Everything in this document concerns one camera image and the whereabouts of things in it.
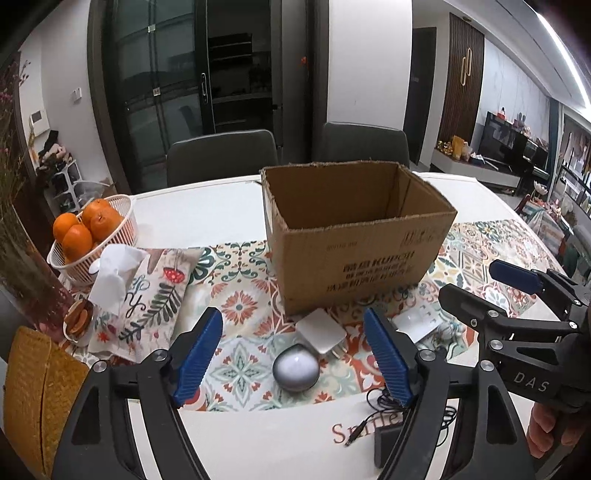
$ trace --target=white plastic basket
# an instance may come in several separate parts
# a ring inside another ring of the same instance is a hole
[[[88,273],[90,264],[100,257],[103,249],[108,244],[125,244],[134,246],[138,237],[138,224],[135,220],[134,206],[131,197],[127,195],[113,195],[105,198],[111,206],[119,212],[123,217],[121,224],[110,234],[103,242],[96,248],[93,248],[84,257],[75,262],[66,264],[64,254],[61,251],[61,245],[53,242],[51,250],[47,255],[47,263],[55,268],[60,273],[66,275],[73,285],[83,287],[91,285],[93,278]]]

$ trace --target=chair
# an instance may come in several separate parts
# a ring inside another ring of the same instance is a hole
[[[256,175],[277,165],[275,139],[269,130],[204,135],[176,142],[166,156],[169,187],[198,181]]]
[[[326,122],[322,127],[322,161],[385,160],[410,164],[402,130],[374,125]]]
[[[521,215],[521,212],[523,212],[523,207],[525,206],[525,204],[527,202],[530,201],[531,195],[528,193],[525,197],[523,197],[521,199],[521,201],[519,202],[519,205],[517,206],[517,208],[515,209],[515,213],[517,215]]]
[[[574,258],[569,258],[569,262],[563,265],[566,274],[574,281],[586,284],[591,272],[591,233],[582,225],[575,225],[566,245],[571,248],[571,252],[572,249],[576,251]]]

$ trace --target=black charger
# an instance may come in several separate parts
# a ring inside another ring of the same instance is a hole
[[[384,468],[388,456],[394,450],[394,445],[402,431],[402,422],[384,427],[378,427],[374,432],[374,465]]]

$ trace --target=white tabletop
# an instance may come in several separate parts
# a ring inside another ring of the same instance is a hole
[[[436,187],[456,208],[455,223],[510,218],[522,222],[476,179],[431,172],[417,175]],[[260,181],[260,176],[254,175],[136,195],[137,246],[188,248],[265,239]]]
[[[497,195],[473,178],[441,173],[418,175],[456,208],[456,223],[505,219],[522,222]],[[138,246],[186,248],[266,238],[258,182],[259,176],[241,177],[136,196]],[[540,302],[524,315],[528,316],[556,320]],[[473,365],[477,358],[478,345],[474,343],[453,362]],[[526,426],[532,402],[513,398]],[[139,405],[131,403],[130,411],[144,471],[150,480],[160,478]],[[238,471],[241,478],[248,480],[279,476],[284,480],[362,480],[374,479],[379,473],[373,467],[373,437],[362,437],[345,449],[337,443],[341,436],[335,432],[347,433],[349,425],[356,425],[370,412],[365,394],[359,394],[323,405],[276,411],[216,414],[182,410],[181,416],[213,480],[235,476]],[[451,437],[452,432],[444,446],[437,449],[428,478],[440,477]]]

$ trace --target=vase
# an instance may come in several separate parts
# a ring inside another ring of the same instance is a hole
[[[11,209],[3,215],[0,229],[0,281],[17,310],[32,327],[56,343],[63,340],[63,320],[74,303],[36,249]]]

